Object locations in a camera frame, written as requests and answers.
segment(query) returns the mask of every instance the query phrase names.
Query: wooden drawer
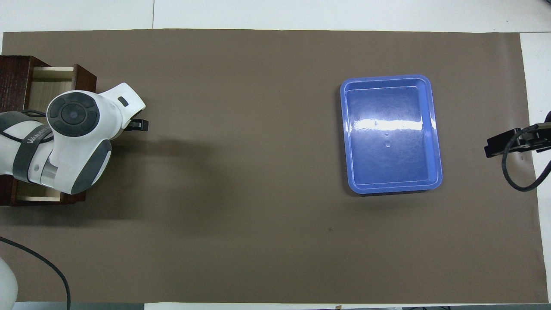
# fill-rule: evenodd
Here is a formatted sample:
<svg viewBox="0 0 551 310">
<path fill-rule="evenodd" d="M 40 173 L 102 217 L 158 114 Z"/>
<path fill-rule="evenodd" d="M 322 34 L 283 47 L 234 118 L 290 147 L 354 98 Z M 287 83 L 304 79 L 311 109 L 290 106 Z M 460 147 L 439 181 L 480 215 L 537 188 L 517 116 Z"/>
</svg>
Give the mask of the wooden drawer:
<svg viewBox="0 0 551 310">
<path fill-rule="evenodd" d="M 46 111 L 50 101 L 68 90 L 96 91 L 96 76 L 79 65 L 51 67 L 32 56 L 0 56 L 0 112 Z M 36 120 L 46 122 L 44 118 Z M 0 205 L 60 205 L 84 201 L 86 193 L 68 195 L 0 175 Z"/>
</svg>

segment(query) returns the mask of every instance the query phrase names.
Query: black cable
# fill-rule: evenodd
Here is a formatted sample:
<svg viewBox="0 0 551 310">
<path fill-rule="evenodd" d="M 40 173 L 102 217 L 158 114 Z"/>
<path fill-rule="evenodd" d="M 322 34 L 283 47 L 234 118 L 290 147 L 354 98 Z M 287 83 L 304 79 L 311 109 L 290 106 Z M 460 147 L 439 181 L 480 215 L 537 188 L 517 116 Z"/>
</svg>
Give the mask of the black cable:
<svg viewBox="0 0 551 310">
<path fill-rule="evenodd" d="M 16 137 L 14 137 L 14 136 L 12 136 L 12 135 L 10 135 L 10 134 L 8 134 L 8 133 L 5 133 L 5 132 L 3 132 L 3 131 L 0 131 L 0 135 L 6 137 L 6 138 L 8 138 L 8 139 L 11 139 L 11 140 L 13 140 L 13 141 L 15 141 L 15 142 L 21 143 L 21 142 L 23 141 L 23 140 L 21 140 L 21 139 L 19 139 L 19 138 L 16 138 Z"/>
<path fill-rule="evenodd" d="M 501 159 L 501 170 L 503 170 L 503 176 L 505 177 L 505 180 L 507 180 L 507 182 L 516 190 L 519 190 L 519 191 L 531 191 L 533 189 L 535 189 L 536 187 L 538 187 L 539 184 L 541 184 L 543 182 L 543 180 L 545 180 L 545 178 L 549 175 L 549 173 L 551 172 L 551 161 L 549 161 L 549 163 L 547 164 L 547 166 L 543 169 L 542 173 L 539 175 L 539 177 L 530 185 L 528 186 L 519 186 L 518 184 L 516 184 L 512 179 L 511 177 L 509 176 L 509 172 L 507 171 L 507 156 L 509 155 L 509 152 L 511 151 L 511 147 L 513 145 L 513 143 L 515 143 L 515 141 L 522 135 L 524 135 L 525 133 L 529 133 L 529 132 L 535 132 L 536 130 L 538 129 L 538 125 L 535 124 L 535 125 L 532 125 L 532 126 L 528 126 L 522 130 L 520 130 L 519 132 L 517 132 L 514 136 L 511 137 L 511 139 L 509 140 L 509 142 L 507 142 L 507 145 L 505 146 L 505 148 L 503 149 L 503 157 Z"/>
<path fill-rule="evenodd" d="M 6 137 L 6 138 L 8 138 L 8 139 L 11 139 L 11 140 L 13 140 L 13 141 L 15 141 L 15 142 L 21 143 L 21 142 L 23 141 L 23 140 L 21 140 L 21 139 L 19 139 L 19 138 L 16 138 L 16 137 L 14 137 L 14 136 L 12 136 L 12 135 L 10 135 L 10 134 L 8 134 L 8 133 L 5 133 L 5 132 L 3 132 L 3 131 L 0 131 L 0 135 Z M 40 141 L 40 144 L 46 143 L 46 142 L 50 142 L 50 141 L 52 141 L 52 140 L 53 140 L 53 136 L 52 136 L 52 137 L 49 137 L 49 138 L 46 138 L 46 139 L 43 139 L 42 141 Z"/>
<path fill-rule="evenodd" d="M 29 254 L 31 254 L 32 256 L 40 259 L 41 261 L 43 261 L 46 265 L 50 266 L 50 268 L 52 268 L 58 276 L 60 276 L 61 280 L 63 281 L 63 285 L 65 285 L 65 293 L 67 294 L 67 310 L 70 310 L 71 308 L 71 292 L 69 290 L 69 283 L 67 282 L 67 279 L 65 278 L 65 276 L 63 275 L 63 273 L 61 272 L 61 270 L 59 270 L 58 267 L 56 267 L 52 262 L 50 262 L 49 260 L 47 260 L 44 256 L 38 254 L 37 252 L 27 248 L 26 246 L 24 245 L 21 245 L 17 242 L 14 242 L 14 241 L 11 241 L 10 239 L 6 239 L 2 236 L 0 236 L 0 241 L 4 242 L 4 243 L 7 243 L 13 247 L 16 247 L 18 249 L 21 249 Z"/>
<path fill-rule="evenodd" d="M 21 110 L 21 113 L 27 115 L 27 116 L 31 116 L 29 114 L 36 114 L 34 116 L 31 116 L 31 117 L 46 117 L 46 113 L 42 112 L 42 111 L 38 111 L 38 110 L 30 110 L 30 109 L 26 109 L 26 110 Z"/>
</svg>

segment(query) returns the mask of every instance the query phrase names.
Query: black clamp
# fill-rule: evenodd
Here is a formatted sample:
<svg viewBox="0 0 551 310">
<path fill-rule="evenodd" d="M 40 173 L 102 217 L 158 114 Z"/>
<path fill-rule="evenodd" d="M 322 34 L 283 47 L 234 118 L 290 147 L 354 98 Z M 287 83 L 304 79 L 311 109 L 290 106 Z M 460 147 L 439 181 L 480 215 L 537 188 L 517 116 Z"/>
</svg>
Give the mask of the black clamp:
<svg viewBox="0 0 551 310">
<path fill-rule="evenodd" d="M 530 191 L 535 189 L 551 173 L 551 161 L 543 169 L 539 177 L 528 186 L 516 184 L 507 171 L 507 155 L 511 152 L 536 151 L 538 153 L 551 149 L 551 111 L 545 117 L 545 122 L 528 126 L 524 129 L 514 128 L 500 133 L 487 140 L 488 145 L 484 147 L 486 157 L 494 157 L 503 154 L 501 159 L 501 170 L 505 180 L 514 189 L 519 191 Z"/>
<path fill-rule="evenodd" d="M 148 131 L 149 130 L 149 121 L 141 119 L 132 119 L 128 126 L 126 126 L 125 131 Z"/>
</svg>

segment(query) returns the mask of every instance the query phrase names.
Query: white object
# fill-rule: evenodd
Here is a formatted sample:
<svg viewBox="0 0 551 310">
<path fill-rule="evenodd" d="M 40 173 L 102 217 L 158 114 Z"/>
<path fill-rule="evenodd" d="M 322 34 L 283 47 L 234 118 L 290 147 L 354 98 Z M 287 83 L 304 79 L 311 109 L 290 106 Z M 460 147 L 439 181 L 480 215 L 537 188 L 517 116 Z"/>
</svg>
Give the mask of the white object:
<svg viewBox="0 0 551 310">
<path fill-rule="evenodd" d="M 126 83 L 101 94 L 83 90 L 62 93 L 50 102 L 47 110 L 53 142 L 38 144 L 36 150 L 30 151 L 24 146 L 37 144 L 39 139 L 52 134 L 47 133 L 42 123 L 19 112 L 2 113 L 0 125 L 2 122 L 9 125 L 17 118 L 23 121 L 4 130 L 21 139 L 21 143 L 0 135 L 0 174 L 63 193 L 80 193 L 103 173 L 111 156 L 109 140 L 116 138 L 143 109 L 145 104 Z M 33 152 L 30 163 L 21 159 L 24 151 Z"/>
<path fill-rule="evenodd" d="M 0 310 L 11 310 L 17 299 L 17 281 L 8 264 L 0 258 Z"/>
<path fill-rule="evenodd" d="M 524 73 L 526 76 L 526 92 L 528 95 L 528 114 L 530 124 L 542 122 L 551 110 L 549 98 L 551 89 L 551 33 L 529 33 L 520 35 Z M 534 170 L 539 175 L 551 161 L 551 151 L 532 152 Z M 545 180 L 537 188 L 539 221 L 541 225 L 543 259 L 547 272 L 548 296 L 551 299 L 551 179 Z"/>
<path fill-rule="evenodd" d="M 149 29 L 153 19 L 153 0 L 0 0 L 0 8 L 0 50 L 8 31 Z"/>
<path fill-rule="evenodd" d="M 155 0 L 153 28 L 551 31 L 544 0 Z"/>
</svg>

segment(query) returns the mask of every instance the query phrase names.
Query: white table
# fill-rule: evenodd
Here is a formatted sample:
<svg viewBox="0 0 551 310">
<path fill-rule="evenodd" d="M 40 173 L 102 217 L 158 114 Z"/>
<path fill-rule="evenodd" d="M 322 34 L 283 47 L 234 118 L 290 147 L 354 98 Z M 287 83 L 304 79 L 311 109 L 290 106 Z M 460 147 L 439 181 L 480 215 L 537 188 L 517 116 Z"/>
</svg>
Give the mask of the white table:
<svg viewBox="0 0 551 310">
<path fill-rule="evenodd" d="M 0 0 L 0 38 L 5 31 L 151 28 L 521 33 L 530 123 L 542 122 L 551 110 L 551 4 L 544 0 Z M 534 153 L 536 174 L 550 159 L 551 152 Z M 538 204 L 545 266 L 551 274 L 551 180 L 538 188 Z M 547 284 L 551 287 L 551 277 Z M 336 304 L 173 306 L 146 308 L 307 309 Z"/>
</svg>

